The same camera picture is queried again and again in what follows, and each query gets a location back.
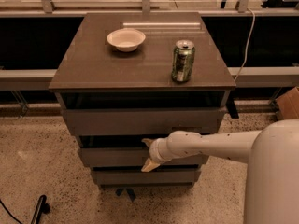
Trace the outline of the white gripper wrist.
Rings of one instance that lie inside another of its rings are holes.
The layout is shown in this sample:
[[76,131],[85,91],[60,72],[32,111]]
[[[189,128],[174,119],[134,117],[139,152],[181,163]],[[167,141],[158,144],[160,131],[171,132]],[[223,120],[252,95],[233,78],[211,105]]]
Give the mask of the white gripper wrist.
[[146,159],[141,171],[150,172],[160,166],[160,164],[170,161],[167,143],[165,138],[149,139],[143,138],[142,142],[149,147],[149,158]]

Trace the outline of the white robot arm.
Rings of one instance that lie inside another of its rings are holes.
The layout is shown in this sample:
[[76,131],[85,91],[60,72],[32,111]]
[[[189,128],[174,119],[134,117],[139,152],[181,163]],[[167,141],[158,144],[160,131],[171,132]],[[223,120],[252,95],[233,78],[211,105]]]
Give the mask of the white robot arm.
[[298,119],[277,121],[260,131],[175,131],[142,141],[149,147],[144,172],[199,154],[245,163],[244,224],[299,224]]

